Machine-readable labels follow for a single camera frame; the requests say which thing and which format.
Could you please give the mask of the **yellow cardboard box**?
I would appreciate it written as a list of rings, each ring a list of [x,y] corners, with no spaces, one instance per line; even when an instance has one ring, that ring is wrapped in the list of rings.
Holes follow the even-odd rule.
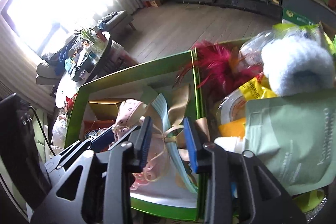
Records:
[[[88,104],[98,120],[111,121],[117,118],[120,105],[124,101],[125,98],[105,98],[91,100]]]

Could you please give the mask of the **pink anchor ribbon bow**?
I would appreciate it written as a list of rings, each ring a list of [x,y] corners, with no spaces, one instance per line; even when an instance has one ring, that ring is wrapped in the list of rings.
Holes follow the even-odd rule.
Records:
[[[116,122],[112,126],[116,141],[121,139],[133,126],[139,124],[146,109],[145,103],[134,99],[127,99],[120,104]]]

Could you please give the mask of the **steel wool scrubber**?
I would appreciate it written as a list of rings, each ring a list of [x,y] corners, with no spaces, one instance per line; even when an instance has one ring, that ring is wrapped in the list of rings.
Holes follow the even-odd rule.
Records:
[[[310,223],[326,204],[327,196],[323,189],[316,189],[298,196],[296,201]]]

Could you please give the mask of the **orange snack bag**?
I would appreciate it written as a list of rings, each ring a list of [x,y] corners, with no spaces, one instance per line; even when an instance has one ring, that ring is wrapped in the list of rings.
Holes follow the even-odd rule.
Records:
[[[114,142],[115,137],[112,131],[113,125],[114,120],[84,121],[84,140],[105,134],[105,139],[108,143]]]

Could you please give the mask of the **green box right compartment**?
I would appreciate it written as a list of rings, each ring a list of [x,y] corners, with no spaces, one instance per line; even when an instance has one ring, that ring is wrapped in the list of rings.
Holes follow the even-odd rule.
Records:
[[[212,84],[207,83],[204,87],[199,88],[199,91],[203,96],[203,102],[206,104],[205,113],[211,140],[221,137],[219,126],[221,125],[222,104],[225,104],[225,124],[245,119],[246,100],[238,89],[224,96]],[[323,190],[327,196],[327,202],[310,223],[335,223],[335,181],[324,187]]]

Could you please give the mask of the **pale green refill pouch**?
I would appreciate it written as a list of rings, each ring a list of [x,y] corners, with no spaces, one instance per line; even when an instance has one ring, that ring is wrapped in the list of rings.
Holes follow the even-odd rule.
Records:
[[[245,136],[218,137],[226,151],[252,151],[292,196],[335,179],[335,89],[247,102]]]

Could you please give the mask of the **green box left compartment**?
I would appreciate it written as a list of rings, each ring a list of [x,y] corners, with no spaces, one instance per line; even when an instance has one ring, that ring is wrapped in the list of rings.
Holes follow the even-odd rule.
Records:
[[[76,201],[92,194],[104,223],[131,223],[132,209],[179,221],[199,219],[205,178],[181,159],[173,141],[174,131],[184,135],[202,117],[197,70],[174,88],[177,73],[194,65],[194,57],[191,51],[179,53],[80,87],[65,141],[77,145],[66,178],[79,175]],[[122,100],[124,119],[86,139],[81,125],[90,114],[88,102],[107,96]]]

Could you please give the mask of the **red feather toy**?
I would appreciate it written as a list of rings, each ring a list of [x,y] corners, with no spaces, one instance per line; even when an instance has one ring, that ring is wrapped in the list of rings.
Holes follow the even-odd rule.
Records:
[[[262,71],[260,64],[245,66],[238,47],[230,43],[214,44],[202,40],[195,43],[193,49],[197,52],[197,59],[180,70],[174,86],[181,84],[186,73],[196,66],[201,73],[197,87],[205,86],[213,98],[221,99]]]

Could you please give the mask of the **pink fabric flower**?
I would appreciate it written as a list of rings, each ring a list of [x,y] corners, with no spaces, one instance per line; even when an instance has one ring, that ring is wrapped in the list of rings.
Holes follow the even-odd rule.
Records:
[[[165,176],[169,170],[170,157],[163,136],[154,134],[151,137],[147,162],[141,173],[134,173],[135,182],[130,187],[136,191],[140,187],[148,186]]]

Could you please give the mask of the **round coffee table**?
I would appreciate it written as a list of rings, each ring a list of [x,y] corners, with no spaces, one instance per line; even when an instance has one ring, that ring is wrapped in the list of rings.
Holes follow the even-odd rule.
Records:
[[[55,96],[56,107],[63,108],[66,98],[72,98],[79,87],[92,81],[103,67],[112,39],[108,31],[100,32],[100,36],[104,39],[90,30],[75,31],[56,53],[56,71],[62,72]]]

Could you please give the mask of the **green felt pouch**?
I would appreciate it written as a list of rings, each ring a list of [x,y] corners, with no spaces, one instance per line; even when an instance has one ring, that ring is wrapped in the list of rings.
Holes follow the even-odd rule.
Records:
[[[153,102],[156,99],[156,97],[159,95],[158,92],[150,86],[143,87],[142,91],[143,93],[141,95],[140,101],[146,105]]]

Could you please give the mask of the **green box compartment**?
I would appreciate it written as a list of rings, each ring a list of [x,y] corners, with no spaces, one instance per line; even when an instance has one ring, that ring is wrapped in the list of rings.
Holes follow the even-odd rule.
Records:
[[[219,126],[221,125],[222,104],[225,104],[225,124],[245,119],[246,100],[238,89],[224,96],[212,84],[207,83],[204,87],[199,88],[199,91],[203,96],[203,102],[206,104],[205,113],[211,140],[221,137]],[[327,196],[327,202],[310,223],[335,223],[335,181],[324,187],[323,190]]]
[[[76,201],[92,194],[104,223],[131,223],[132,209],[179,221],[199,219],[205,178],[181,159],[173,141],[174,131],[184,135],[202,117],[197,70],[174,88],[177,73],[194,65],[194,57],[191,51],[179,53],[80,87],[65,141],[77,145],[66,178],[79,175]],[[124,119],[86,139],[81,125],[90,114],[88,102],[107,96],[122,100]]]

